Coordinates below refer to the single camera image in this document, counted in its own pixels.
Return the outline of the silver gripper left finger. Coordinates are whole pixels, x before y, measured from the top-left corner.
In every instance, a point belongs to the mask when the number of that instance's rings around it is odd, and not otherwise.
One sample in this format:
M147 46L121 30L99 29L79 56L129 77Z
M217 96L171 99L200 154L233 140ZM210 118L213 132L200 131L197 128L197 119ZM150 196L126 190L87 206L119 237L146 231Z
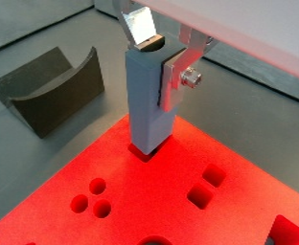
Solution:
M157 49L159 36L153 12L133 0L113 0L117 16L130 41L130 48L139 51Z

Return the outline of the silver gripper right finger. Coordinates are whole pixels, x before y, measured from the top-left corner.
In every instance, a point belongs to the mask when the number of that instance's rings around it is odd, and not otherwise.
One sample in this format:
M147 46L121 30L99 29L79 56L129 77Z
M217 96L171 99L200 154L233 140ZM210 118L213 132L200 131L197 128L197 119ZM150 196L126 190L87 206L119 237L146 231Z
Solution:
M217 46L220 40L188 25L181 26L179 41L186 48L167 60L163 66L161 108L169 112L181 103L185 87L197 88L202 74L194 64Z

